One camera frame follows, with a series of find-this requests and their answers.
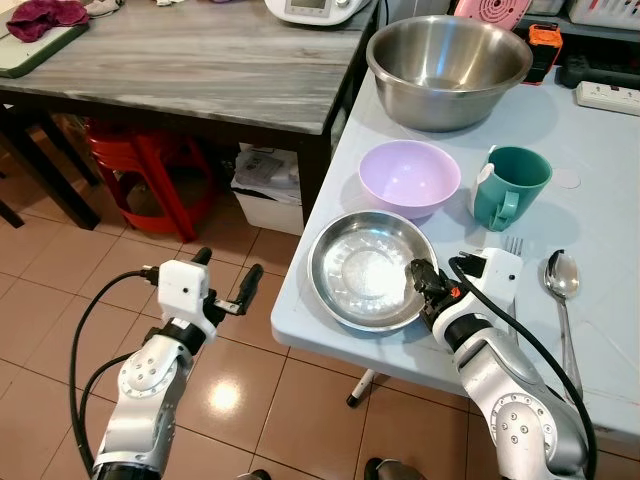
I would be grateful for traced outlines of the steel fork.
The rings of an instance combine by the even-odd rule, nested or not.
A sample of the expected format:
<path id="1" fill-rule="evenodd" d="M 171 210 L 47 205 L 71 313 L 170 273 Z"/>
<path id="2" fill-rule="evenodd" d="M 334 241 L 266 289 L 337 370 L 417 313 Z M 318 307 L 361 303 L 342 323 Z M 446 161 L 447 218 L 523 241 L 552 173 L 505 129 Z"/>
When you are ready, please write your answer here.
<path id="1" fill-rule="evenodd" d="M 504 236 L 500 237 L 500 247 L 502 247 L 504 251 L 517 256 L 518 259 L 520 259 L 520 270 L 524 270 L 524 239 L 517 236 L 512 236 L 512 234 L 504 234 Z M 508 308 L 509 316 L 517 316 L 517 307 L 518 303 L 516 302 L 516 300 L 513 300 L 512 306 Z M 521 339 L 520 333 L 518 333 L 517 330 L 511 328 L 511 337 L 513 339 L 513 343 L 516 343 L 518 346 Z"/>

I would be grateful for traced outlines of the round steel plate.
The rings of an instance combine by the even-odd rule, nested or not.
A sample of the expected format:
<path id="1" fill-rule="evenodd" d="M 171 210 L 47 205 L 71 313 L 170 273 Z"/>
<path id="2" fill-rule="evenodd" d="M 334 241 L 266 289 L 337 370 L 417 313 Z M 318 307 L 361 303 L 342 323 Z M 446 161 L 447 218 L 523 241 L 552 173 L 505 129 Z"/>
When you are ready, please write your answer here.
<path id="1" fill-rule="evenodd" d="M 406 276 L 413 260 L 436 264 L 428 237 L 401 215 L 371 209 L 330 221 L 308 251 L 305 271 L 338 323 L 396 332 L 419 320 L 425 305 Z"/>

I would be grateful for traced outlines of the orange and black device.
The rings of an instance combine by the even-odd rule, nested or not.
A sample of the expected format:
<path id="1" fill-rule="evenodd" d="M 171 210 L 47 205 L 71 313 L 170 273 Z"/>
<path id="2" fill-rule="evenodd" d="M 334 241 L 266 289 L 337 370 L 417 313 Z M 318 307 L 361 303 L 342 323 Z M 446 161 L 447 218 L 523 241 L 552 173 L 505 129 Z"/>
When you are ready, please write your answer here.
<path id="1" fill-rule="evenodd" d="M 525 84 L 541 84 L 552 70 L 561 49 L 563 40 L 557 24 L 530 24 L 527 28 L 527 45 L 532 54 L 532 63 L 527 72 Z"/>

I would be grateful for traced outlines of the white plastic basket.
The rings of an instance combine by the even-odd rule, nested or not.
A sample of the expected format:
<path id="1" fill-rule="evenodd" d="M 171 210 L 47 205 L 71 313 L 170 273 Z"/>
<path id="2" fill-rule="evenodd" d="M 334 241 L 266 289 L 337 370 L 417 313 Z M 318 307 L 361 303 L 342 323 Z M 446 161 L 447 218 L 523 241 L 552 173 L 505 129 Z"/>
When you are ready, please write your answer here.
<path id="1" fill-rule="evenodd" d="M 640 0 L 566 0 L 566 5 L 575 24 L 640 31 Z"/>

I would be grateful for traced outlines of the teal plastic mug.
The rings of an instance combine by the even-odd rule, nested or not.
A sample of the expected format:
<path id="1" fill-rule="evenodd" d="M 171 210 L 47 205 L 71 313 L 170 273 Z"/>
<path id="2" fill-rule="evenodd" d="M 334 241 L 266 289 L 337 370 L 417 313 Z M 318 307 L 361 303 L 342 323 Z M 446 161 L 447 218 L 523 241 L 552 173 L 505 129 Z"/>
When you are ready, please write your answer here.
<path id="1" fill-rule="evenodd" d="M 472 218 L 493 232 L 507 230 L 530 209 L 552 177 L 552 166 L 529 148 L 490 148 L 472 188 Z"/>

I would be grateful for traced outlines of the white power strip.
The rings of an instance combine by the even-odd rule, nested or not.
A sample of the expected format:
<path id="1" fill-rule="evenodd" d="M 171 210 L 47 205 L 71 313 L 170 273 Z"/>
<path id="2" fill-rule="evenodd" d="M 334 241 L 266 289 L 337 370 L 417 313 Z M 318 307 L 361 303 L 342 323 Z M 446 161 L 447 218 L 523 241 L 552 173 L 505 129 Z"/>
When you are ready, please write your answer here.
<path id="1" fill-rule="evenodd" d="M 573 90 L 573 100 L 582 108 L 640 115 L 640 92 L 631 88 L 582 81 Z"/>

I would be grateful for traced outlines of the steel spoon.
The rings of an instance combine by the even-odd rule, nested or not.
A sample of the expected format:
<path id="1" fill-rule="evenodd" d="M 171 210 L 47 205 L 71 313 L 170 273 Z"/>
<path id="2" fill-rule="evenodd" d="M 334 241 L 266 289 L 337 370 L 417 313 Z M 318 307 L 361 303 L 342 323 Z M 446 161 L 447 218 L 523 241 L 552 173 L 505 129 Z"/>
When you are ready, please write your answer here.
<path id="1" fill-rule="evenodd" d="M 567 378 L 571 380 L 573 390 L 581 394 L 581 376 L 573 347 L 573 335 L 570 310 L 567 302 L 575 296 L 580 287 L 579 266 L 570 255 L 557 250 L 545 261 L 543 285 L 557 302 L 559 310 L 559 342 L 561 342 L 561 365 Z"/>

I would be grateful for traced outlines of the pink plastic mat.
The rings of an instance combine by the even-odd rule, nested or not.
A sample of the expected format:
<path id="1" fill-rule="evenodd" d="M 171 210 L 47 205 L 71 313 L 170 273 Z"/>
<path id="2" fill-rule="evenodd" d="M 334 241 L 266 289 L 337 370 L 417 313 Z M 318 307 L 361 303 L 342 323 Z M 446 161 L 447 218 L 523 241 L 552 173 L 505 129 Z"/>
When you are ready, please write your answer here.
<path id="1" fill-rule="evenodd" d="M 529 9 L 531 0 L 457 0 L 453 15 L 493 24 L 513 31 Z"/>

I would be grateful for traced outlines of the maroon cloth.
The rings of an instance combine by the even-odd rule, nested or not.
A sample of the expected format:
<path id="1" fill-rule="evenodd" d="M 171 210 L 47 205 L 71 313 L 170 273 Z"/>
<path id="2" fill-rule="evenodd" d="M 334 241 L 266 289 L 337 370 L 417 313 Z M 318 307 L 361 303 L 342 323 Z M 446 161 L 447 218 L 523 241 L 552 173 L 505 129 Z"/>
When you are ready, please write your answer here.
<path id="1" fill-rule="evenodd" d="M 55 27 L 87 26 L 90 14 L 78 0 L 24 0 L 15 6 L 5 28 L 24 44 L 32 44 Z"/>

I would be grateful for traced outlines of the red plastic stool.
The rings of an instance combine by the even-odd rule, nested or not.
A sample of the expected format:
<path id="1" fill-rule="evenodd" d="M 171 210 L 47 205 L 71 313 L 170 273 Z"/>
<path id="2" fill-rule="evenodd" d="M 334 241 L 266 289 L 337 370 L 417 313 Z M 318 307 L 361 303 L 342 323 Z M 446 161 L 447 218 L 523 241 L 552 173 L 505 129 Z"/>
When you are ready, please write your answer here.
<path id="1" fill-rule="evenodd" d="M 175 234 L 184 243 L 196 241 L 196 224 L 209 214 L 219 192 L 218 177 L 195 138 L 93 118 L 84 122 L 84 133 L 102 182 L 131 227 Z M 204 195 L 195 204 L 182 201 L 170 175 L 173 168 L 195 169 L 204 177 Z M 138 186 L 150 189 L 163 211 L 160 215 L 143 215 L 129 206 L 129 193 Z"/>

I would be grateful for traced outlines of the large steel mixing bowl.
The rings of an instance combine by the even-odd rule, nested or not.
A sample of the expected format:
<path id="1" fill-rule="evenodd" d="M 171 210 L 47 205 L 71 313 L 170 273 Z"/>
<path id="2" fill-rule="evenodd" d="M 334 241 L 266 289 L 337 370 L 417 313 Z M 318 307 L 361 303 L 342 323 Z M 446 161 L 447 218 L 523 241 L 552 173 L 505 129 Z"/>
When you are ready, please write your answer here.
<path id="1" fill-rule="evenodd" d="M 449 132 L 488 118 L 524 82 L 532 51 L 524 38 L 483 20 L 419 15 L 372 33 L 366 61 L 393 122 Z"/>

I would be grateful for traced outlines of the white storage box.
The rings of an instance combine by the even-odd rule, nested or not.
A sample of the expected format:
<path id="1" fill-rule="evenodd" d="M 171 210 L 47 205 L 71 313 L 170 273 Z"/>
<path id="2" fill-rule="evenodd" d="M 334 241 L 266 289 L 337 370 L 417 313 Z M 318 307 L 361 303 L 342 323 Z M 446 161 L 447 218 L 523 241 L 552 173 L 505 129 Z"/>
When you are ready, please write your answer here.
<path id="1" fill-rule="evenodd" d="M 297 156 L 241 143 L 230 191 L 253 227 L 301 236 L 305 228 Z"/>

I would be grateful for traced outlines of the white kitchen appliance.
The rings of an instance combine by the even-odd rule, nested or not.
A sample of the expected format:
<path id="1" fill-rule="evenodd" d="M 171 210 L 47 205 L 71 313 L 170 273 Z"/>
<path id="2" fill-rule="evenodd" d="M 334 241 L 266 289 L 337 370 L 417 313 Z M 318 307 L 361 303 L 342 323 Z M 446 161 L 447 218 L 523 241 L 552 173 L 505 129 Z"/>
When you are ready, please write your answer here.
<path id="1" fill-rule="evenodd" d="M 380 0 L 264 0 L 285 26 L 311 29 L 380 26 Z"/>

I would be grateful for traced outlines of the black bulky device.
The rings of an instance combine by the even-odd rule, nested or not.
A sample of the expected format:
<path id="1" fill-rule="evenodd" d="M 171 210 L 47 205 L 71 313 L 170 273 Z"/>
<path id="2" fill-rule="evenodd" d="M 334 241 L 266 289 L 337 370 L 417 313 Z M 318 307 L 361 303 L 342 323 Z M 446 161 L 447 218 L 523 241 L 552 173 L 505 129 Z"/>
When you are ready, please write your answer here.
<path id="1" fill-rule="evenodd" d="M 640 90 L 640 74 L 621 70 L 622 65 L 598 63 L 593 64 L 589 56 L 584 54 L 568 55 L 563 64 L 556 70 L 556 83 L 576 90 L 582 82 L 593 82 Z"/>

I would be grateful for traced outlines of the grey wood-look table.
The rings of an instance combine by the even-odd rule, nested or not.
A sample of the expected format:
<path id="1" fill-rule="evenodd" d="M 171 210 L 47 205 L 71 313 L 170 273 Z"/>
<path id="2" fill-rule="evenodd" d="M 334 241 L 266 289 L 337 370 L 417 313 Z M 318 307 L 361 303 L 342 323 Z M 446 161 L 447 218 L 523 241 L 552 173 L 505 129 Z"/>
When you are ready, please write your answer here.
<path id="1" fill-rule="evenodd" d="M 26 76 L 0 78 L 0 154 L 91 230 L 99 215 L 6 105 L 283 148 L 300 163 L 302 209 L 311 214 L 332 161 L 335 119 L 355 101 L 380 23 L 375 6 L 333 28 L 288 26 L 261 3 L 128 6 Z"/>

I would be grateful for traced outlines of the purple plastic bowl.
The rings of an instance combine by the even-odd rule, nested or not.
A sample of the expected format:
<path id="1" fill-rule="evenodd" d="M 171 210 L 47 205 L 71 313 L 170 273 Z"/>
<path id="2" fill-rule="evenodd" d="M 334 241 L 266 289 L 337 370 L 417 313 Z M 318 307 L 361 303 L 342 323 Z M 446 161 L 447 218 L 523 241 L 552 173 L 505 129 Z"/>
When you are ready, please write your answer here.
<path id="1" fill-rule="evenodd" d="M 397 140 L 370 148 L 358 178 L 372 204 L 410 220 L 428 218 L 460 188 L 456 160 L 442 148 Z"/>

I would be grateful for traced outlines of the white green-edged cutting board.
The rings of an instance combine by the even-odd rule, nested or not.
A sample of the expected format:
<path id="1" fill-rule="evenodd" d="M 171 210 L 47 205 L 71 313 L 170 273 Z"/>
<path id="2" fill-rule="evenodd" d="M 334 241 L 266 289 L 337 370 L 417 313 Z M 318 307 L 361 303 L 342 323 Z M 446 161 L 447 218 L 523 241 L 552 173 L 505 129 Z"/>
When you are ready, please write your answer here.
<path id="1" fill-rule="evenodd" d="M 27 44 L 0 27 L 0 78 L 15 79 L 27 76 L 87 31 L 90 31 L 88 24 L 54 27 L 38 40 Z"/>

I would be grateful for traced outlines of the black robot right foot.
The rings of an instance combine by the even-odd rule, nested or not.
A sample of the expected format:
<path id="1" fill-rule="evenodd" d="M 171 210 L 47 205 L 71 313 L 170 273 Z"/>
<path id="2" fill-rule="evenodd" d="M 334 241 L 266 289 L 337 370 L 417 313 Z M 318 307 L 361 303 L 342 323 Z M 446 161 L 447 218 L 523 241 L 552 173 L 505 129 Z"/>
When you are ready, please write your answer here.
<path id="1" fill-rule="evenodd" d="M 426 480 L 426 477 L 401 461 L 374 457 L 366 462 L 364 480 Z"/>

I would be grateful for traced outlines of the light blue folding table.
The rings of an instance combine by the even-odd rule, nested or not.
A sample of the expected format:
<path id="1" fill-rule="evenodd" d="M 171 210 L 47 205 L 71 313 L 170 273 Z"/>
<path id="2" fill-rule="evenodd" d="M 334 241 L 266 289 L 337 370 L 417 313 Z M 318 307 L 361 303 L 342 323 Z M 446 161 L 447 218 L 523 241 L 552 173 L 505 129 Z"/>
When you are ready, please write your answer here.
<path id="1" fill-rule="evenodd" d="M 580 270 L 568 301 L 571 333 L 588 411 L 600 448 L 640 453 L 640 195 L 636 116 L 581 108 L 558 84 L 521 84 L 493 114 L 466 131 L 426 133 L 394 123 L 366 74 L 355 110 L 335 151 L 282 291 L 270 315 L 271 333 L 284 346 L 339 358 L 424 387 L 462 394 L 453 358 L 421 323 L 393 333 L 358 332 L 340 325 L 317 300 L 307 271 L 308 251 L 326 225 L 348 212 L 371 209 L 358 179 L 370 148 L 415 140 L 442 148 L 463 175 L 442 210 L 419 220 L 440 259 L 520 238 L 516 317 L 552 353 L 561 349 L 556 301 L 541 283 L 541 265 L 563 250 Z M 490 148 L 520 146 L 552 164 L 552 183 L 508 230 L 477 227 L 468 197 Z"/>

